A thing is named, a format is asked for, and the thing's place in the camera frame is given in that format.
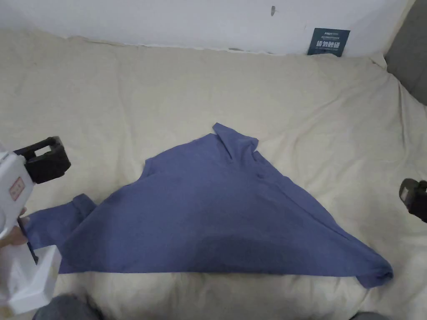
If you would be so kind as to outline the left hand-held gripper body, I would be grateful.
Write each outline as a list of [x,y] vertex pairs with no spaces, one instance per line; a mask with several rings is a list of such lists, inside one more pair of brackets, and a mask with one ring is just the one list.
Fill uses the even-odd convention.
[[[23,230],[20,214],[35,183],[25,168],[25,159],[0,150],[0,238],[14,228]],[[7,245],[0,252],[0,306],[2,311],[32,311],[53,298],[62,257],[54,245],[33,249],[28,242]]]

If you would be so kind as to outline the person's left hand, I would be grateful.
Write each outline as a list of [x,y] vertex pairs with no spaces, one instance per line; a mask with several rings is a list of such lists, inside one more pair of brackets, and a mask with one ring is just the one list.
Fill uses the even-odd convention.
[[21,227],[14,225],[13,229],[5,237],[0,239],[0,248],[4,248],[9,245],[25,245],[27,243],[28,239],[22,232]]

